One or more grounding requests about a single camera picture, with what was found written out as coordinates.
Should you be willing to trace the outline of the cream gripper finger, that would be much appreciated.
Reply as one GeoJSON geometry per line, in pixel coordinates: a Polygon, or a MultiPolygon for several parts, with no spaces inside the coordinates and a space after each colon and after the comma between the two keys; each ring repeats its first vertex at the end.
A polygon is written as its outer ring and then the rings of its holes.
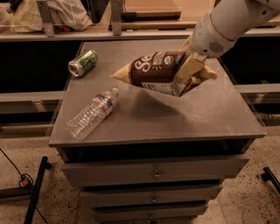
{"type": "Polygon", "coordinates": [[[180,64],[179,70],[175,74],[175,80],[187,83],[192,75],[199,72],[205,66],[207,56],[199,53],[192,53],[180,64]]]}
{"type": "Polygon", "coordinates": [[[191,43],[192,43],[192,36],[189,36],[179,50],[181,52],[184,52],[185,55],[190,55],[193,52],[191,48],[191,43]]]}

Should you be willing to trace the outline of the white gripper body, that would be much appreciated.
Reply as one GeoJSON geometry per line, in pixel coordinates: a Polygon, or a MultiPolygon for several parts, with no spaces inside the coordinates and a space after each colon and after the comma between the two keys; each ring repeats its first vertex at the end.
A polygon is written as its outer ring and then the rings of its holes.
{"type": "Polygon", "coordinates": [[[195,26],[191,48],[208,58],[219,58],[235,45],[235,40],[224,38],[215,28],[208,12],[195,26]]]}

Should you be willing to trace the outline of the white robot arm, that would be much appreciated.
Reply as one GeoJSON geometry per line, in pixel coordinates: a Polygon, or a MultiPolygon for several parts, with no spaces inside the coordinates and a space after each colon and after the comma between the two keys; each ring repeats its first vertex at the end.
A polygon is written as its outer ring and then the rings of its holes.
{"type": "Polygon", "coordinates": [[[243,34],[279,15],[280,0],[220,0],[195,25],[182,46],[186,58],[178,70],[181,81],[209,75],[205,60],[218,59],[239,84],[278,83],[279,38],[245,38],[243,34]]]}

